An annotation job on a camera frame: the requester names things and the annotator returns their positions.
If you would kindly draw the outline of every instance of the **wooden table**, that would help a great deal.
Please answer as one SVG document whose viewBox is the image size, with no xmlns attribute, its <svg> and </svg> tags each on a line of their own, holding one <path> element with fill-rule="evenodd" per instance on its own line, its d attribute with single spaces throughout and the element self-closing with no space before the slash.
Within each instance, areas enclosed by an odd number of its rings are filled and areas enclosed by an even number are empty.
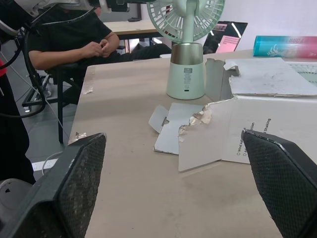
<svg viewBox="0 0 317 238">
<path fill-rule="evenodd" d="M 153 37 L 162 36 L 151 20 L 104 22 L 104 25 L 116 33 L 120 40 L 124 40 L 126 52 L 131 52 L 129 40 L 149 38 L 151 45 Z"/>
<path fill-rule="evenodd" d="M 250 58 L 252 51 L 209 55 Z M 106 154 L 87 238 L 281 238 L 245 164 L 216 162 L 178 172 L 178 156 L 153 151 L 148 125 L 157 105 L 203 105 L 166 95 L 169 59 L 88 68 L 71 137 L 107 133 Z"/>
</svg>

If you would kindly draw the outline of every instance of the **green fan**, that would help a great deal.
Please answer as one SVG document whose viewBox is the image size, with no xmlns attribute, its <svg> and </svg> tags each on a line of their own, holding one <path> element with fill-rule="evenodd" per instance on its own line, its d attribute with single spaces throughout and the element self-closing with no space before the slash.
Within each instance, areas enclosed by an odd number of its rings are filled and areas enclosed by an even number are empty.
<svg viewBox="0 0 317 238">
<path fill-rule="evenodd" d="M 170 40 L 172 56 L 167 94 L 177 99 L 196 99 L 205 94 L 203 46 L 195 40 L 218 23 L 225 0 L 157 0 L 148 2 L 153 25 Z"/>
</svg>

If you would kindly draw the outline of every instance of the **floor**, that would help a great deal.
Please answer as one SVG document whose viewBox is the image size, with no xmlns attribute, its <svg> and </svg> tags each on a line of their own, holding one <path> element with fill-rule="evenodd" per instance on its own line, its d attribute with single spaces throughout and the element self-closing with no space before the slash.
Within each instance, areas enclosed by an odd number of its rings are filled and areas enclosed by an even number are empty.
<svg viewBox="0 0 317 238">
<path fill-rule="evenodd" d="M 1 52 L 9 60 L 14 55 L 15 49 L 16 46 L 14 42 L 8 42 L 2 46 Z M 12 66 L 24 79 L 30 83 L 30 79 L 27 77 L 28 73 L 22 53 L 12 64 Z M 7 76 L 9 78 L 20 114 L 24 115 L 26 113 L 21 104 L 25 98 L 25 95 L 23 97 L 22 95 L 28 91 L 30 87 L 10 67 L 8 68 Z M 48 88 L 51 91 L 52 96 L 56 96 L 56 86 L 50 84 Z M 57 104 L 51 104 L 51 106 L 57 114 Z M 32 112 L 38 110 L 39 108 L 40 106 L 32 107 Z M 77 105 L 68 105 L 63 108 L 63 127 L 68 135 L 71 132 L 76 108 Z M 58 122 L 50 107 L 46 106 L 43 112 L 33 117 L 23 119 L 23 122 L 30 138 L 30 147 L 26 153 L 26 156 L 32 163 L 44 161 L 48 156 L 64 150 L 65 145 L 60 144 L 58 141 Z M 64 134 L 64 142 L 67 141 L 68 138 Z M 34 172 L 34 177 L 36 180 L 38 180 L 41 176 L 41 171 Z"/>
</svg>

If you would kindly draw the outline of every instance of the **hands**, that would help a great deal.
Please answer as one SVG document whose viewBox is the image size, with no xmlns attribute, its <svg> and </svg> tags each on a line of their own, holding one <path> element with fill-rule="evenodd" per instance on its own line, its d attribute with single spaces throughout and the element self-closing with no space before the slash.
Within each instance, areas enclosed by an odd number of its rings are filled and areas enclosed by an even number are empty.
<svg viewBox="0 0 317 238">
<path fill-rule="evenodd" d="M 101 57 L 107 58 L 113 52 L 109 41 L 107 41 L 106 39 L 102 39 L 100 41 L 100 46 L 102 47 L 102 53 L 100 55 Z"/>
<path fill-rule="evenodd" d="M 80 50 L 83 58 L 99 57 L 103 52 L 101 45 L 96 42 L 90 42 Z"/>
<path fill-rule="evenodd" d="M 102 39 L 100 43 L 90 42 L 80 49 L 83 58 L 104 57 L 107 58 L 113 52 L 112 47 L 106 39 Z"/>
</svg>

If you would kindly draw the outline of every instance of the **black shirt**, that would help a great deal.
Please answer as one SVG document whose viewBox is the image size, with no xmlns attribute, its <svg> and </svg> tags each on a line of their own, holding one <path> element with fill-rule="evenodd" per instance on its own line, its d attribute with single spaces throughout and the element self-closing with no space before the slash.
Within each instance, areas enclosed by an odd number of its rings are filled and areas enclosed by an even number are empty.
<svg viewBox="0 0 317 238">
<path fill-rule="evenodd" d="M 37 24 L 36 29 L 39 35 L 30 34 L 28 39 L 28 51 L 59 52 L 84 47 L 90 42 L 97 42 L 105 38 L 111 30 L 106 27 L 92 11 L 83 19 L 72 23 L 59 23 L 56 25 L 42 25 L 50 22 L 67 21 L 77 18 L 86 11 L 71 10 L 64 12 L 56 7 L 43 16 Z M 113 52 L 107 59 L 117 57 L 118 53 Z"/>
</svg>

